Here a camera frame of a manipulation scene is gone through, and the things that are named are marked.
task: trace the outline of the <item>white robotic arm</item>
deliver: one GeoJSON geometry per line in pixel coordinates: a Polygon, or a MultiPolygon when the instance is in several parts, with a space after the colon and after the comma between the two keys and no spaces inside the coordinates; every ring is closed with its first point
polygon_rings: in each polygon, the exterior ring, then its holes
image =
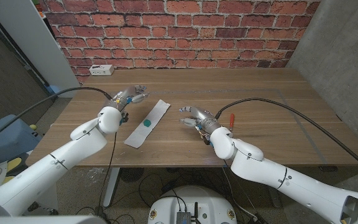
{"type": "Polygon", "coordinates": [[[291,168],[264,158],[256,146],[240,139],[222,127],[211,113],[197,107],[184,107],[192,113],[182,122],[196,129],[210,141],[221,159],[233,159],[231,170],[239,177],[269,185],[293,200],[315,211],[331,223],[358,223],[358,192],[339,189],[319,182],[291,168]]]}
{"type": "Polygon", "coordinates": [[[130,103],[141,102],[145,86],[131,86],[119,92],[98,117],[77,127],[71,141],[51,152],[8,183],[0,186],[0,216],[19,216],[69,169],[97,153],[107,144],[105,135],[117,132],[127,120],[123,110],[130,103]]]}

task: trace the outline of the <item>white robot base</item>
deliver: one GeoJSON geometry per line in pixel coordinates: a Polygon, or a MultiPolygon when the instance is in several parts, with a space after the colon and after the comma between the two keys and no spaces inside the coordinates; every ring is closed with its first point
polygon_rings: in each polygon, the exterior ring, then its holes
{"type": "Polygon", "coordinates": [[[154,202],[149,213],[148,224],[190,224],[189,219],[197,219],[201,224],[236,224],[236,214],[232,205],[221,195],[206,187],[186,185],[177,187],[161,196],[161,199],[154,202]]]}

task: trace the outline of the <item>paper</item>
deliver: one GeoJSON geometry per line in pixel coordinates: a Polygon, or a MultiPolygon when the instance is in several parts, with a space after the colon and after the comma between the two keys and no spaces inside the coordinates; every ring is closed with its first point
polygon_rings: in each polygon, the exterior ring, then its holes
{"type": "Polygon", "coordinates": [[[134,148],[140,147],[170,106],[171,105],[169,103],[159,100],[152,111],[150,111],[150,113],[143,119],[135,131],[132,132],[132,134],[124,141],[124,143],[134,148]],[[149,127],[146,127],[143,124],[146,119],[152,123],[149,127]]]}

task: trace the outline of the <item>power strip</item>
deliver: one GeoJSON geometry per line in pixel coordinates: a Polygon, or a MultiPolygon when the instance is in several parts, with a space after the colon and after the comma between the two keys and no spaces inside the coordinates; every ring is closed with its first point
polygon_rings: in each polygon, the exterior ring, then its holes
{"type": "Polygon", "coordinates": [[[89,71],[91,75],[111,75],[114,68],[112,65],[92,65],[89,71]]]}

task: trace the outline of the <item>marker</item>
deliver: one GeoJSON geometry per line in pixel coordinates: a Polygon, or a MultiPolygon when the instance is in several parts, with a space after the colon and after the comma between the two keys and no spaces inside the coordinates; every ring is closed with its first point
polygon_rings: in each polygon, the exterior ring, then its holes
{"type": "Polygon", "coordinates": [[[234,114],[230,114],[230,127],[229,127],[230,131],[233,130],[233,125],[234,125],[234,114]]]}

